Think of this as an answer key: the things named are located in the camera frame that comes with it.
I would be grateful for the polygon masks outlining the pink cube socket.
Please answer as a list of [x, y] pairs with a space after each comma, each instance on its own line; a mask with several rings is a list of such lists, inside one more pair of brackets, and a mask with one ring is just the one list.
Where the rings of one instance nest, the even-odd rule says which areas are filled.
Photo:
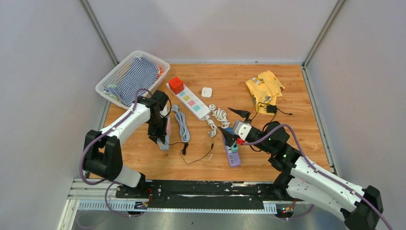
[[171, 119], [170, 119], [170, 117], [167, 117], [166, 135], [167, 136], [171, 135]]

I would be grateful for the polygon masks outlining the teal charger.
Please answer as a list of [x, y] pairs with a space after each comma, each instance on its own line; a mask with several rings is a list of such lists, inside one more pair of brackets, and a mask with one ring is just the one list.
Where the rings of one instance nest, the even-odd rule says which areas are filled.
[[238, 152], [238, 144], [233, 144], [231, 147], [229, 147], [229, 151], [231, 152], [231, 153], [236, 153], [236, 152]]

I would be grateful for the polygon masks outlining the purple power bank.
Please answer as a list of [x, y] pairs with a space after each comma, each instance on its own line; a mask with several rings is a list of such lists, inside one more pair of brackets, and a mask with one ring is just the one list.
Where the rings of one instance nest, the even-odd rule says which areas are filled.
[[241, 165], [241, 160], [240, 160], [240, 157], [239, 157], [239, 153], [238, 153], [238, 152], [236, 152], [236, 153], [231, 153], [231, 152], [229, 151], [229, 146], [225, 146], [225, 153], [226, 153], [226, 156], [227, 156], [227, 160], [228, 160], [229, 166], [230, 166], [231, 168], [238, 167], [238, 166]]

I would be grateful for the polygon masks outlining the white colourful power strip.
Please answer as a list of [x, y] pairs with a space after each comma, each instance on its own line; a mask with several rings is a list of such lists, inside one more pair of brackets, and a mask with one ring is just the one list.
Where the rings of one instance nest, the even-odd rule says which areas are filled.
[[183, 85], [183, 90], [178, 94], [175, 94], [166, 83], [166, 87], [171, 93], [173, 93], [180, 102], [182, 102], [185, 107], [199, 120], [202, 121], [204, 118], [211, 113], [209, 107], [196, 96], [185, 84]]

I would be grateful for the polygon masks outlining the red cube socket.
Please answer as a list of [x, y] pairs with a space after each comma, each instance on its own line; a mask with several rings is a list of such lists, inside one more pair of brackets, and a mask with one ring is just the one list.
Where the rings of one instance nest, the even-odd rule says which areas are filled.
[[174, 77], [169, 81], [169, 89], [176, 95], [184, 90], [184, 83], [179, 77]]

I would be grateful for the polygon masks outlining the white square adapter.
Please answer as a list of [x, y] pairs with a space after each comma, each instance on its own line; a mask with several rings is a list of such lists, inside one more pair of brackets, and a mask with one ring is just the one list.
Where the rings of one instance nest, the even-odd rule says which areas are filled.
[[210, 87], [203, 87], [200, 91], [199, 91], [200, 95], [203, 98], [211, 98], [213, 95], [213, 89]]

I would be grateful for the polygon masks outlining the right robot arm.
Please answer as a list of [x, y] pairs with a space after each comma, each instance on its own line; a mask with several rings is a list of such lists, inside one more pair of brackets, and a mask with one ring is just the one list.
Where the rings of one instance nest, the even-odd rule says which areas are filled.
[[349, 230], [374, 230], [383, 217], [380, 191], [348, 182], [310, 160], [288, 124], [271, 122], [265, 130], [249, 120], [237, 120], [232, 132], [218, 127], [226, 145], [255, 146], [270, 155], [268, 161], [280, 172], [273, 193], [317, 206], [342, 220]]

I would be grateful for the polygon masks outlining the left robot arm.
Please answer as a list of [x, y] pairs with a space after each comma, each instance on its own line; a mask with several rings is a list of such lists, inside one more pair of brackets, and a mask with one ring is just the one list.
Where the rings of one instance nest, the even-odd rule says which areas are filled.
[[79, 160], [79, 173], [88, 185], [84, 172], [128, 187], [135, 198], [146, 194], [145, 175], [125, 166], [122, 145], [142, 125], [147, 124], [148, 138], [157, 145], [166, 145], [170, 110], [166, 107], [169, 97], [163, 91], [155, 91], [150, 98], [137, 96], [129, 109], [109, 126], [100, 131], [90, 130], [85, 136], [84, 150]]

